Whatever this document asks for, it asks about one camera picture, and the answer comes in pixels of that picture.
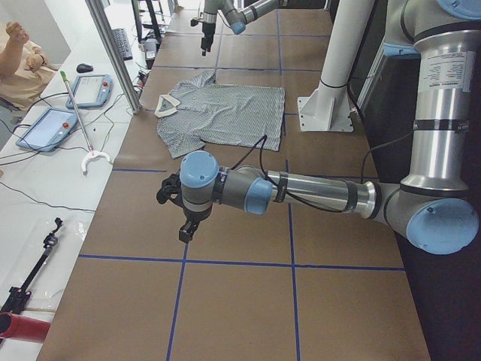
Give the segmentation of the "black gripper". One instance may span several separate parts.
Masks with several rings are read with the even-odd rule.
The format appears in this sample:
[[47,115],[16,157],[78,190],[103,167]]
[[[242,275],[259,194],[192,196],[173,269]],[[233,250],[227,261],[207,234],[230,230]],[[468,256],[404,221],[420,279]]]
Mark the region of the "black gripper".
[[191,241],[200,222],[206,220],[210,216],[210,205],[200,211],[193,211],[184,207],[183,213],[186,216],[186,222],[179,229],[179,240]]
[[214,36],[214,23],[202,24],[202,32],[204,37],[201,39],[201,55],[206,56],[211,51],[212,37]]

